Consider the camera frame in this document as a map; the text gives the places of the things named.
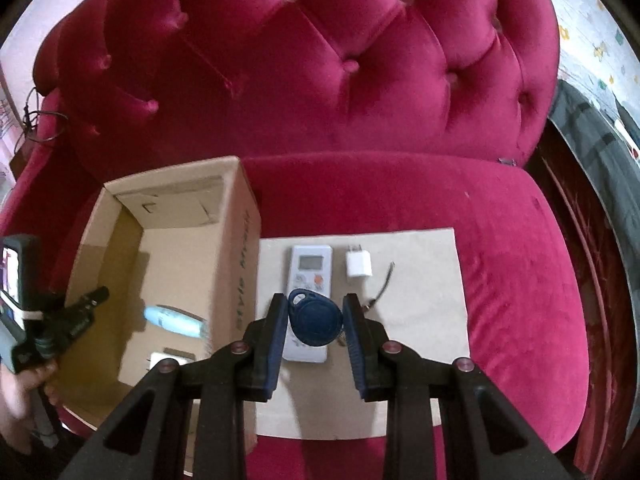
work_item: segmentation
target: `blue key fob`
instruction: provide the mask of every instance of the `blue key fob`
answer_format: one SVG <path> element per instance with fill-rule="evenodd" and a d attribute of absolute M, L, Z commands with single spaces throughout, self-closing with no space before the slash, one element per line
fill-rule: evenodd
<path fill-rule="evenodd" d="M 324 346 L 342 331 L 342 311 L 329 298 L 306 288 L 295 288 L 289 294 L 291 329 L 301 342 Z"/>

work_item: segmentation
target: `beige cardboard mat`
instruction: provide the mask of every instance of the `beige cardboard mat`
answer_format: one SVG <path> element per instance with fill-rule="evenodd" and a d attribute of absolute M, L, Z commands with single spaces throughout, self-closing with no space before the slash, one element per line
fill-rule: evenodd
<path fill-rule="evenodd" d="M 256 318 L 266 314 L 271 297 L 285 292 L 294 245 L 333 248 L 331 297 L 356 292 L 360 302 L 376 296 L 390 262 L 388 289 L 367 317 L 381 321 L 389 338 L 422 357 L 451 363 L 469 356 L 466 307 L 453 229 L 397 233 L 266 238 L 260 240 Z M 345 254 L 361 245 L 371 254 L 373 276 L 346 277 Z M 434 425 L 440 424 L 431 401 Z M 386 434 L 386 403 L 364 403 L 353 384 L 347 349 L 332 342 L 322 364 L 282 361 L 273 398 L 257 403 L 257 433 L 284 438 L 335 440 Z"/>

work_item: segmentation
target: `screw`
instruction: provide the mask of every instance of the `screw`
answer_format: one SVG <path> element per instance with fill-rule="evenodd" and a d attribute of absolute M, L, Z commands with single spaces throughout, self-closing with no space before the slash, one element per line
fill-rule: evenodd
<path fill-rule="evenodd" d="M 178 361 L 176 361 L 175 359 L 171 359 L 170 357 L 168 357 L 167 359 L 162 359 L 162 361 L 160 361 L 158 365 L 158 369 L 160 370 L 161 374 L 168 374 L 169 372 L 173 372 L 178 366 L 180 366 L 178 364 Z"/>
<path fill-rule="evenodd" d="M 382 349 L 388 354 L 399 354 L 402 351 L 402 345 L 398 341 L 386 341 L 382 344 Z"/>
<path fill-rule="evenodd" d="M 249 345 L 244 341 L 234 341 L 231 343 L 231 353 L 236 355 L 246 354 L 249 350 Z"/>
<path fill-rule="evenodd" d="M 476 365 L 468 357 L 460 357 L 456 359 L 456 368 L 461 372 L 472 372 Z"/>

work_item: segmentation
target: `tufted sofa backrest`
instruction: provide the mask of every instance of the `tufted sofa backrest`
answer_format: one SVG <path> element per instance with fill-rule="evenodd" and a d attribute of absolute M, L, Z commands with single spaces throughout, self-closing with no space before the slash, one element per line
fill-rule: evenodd
<path fill-rule="evenodd" d="M 550 0 L 85 0 L 34 79 L 102 182 L 228 154 L 523 164 L 558 51 Z"/>

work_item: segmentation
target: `white wall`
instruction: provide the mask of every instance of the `white wall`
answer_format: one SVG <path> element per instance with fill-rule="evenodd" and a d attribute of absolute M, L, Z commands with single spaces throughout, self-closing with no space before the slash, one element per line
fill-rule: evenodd
<path fill-rule="evenodd" d="M 31 71 L 47 33 L 83 0 L 33 0 L 0 47 L 0 65 L 18 110 L 33 87 Z"/>

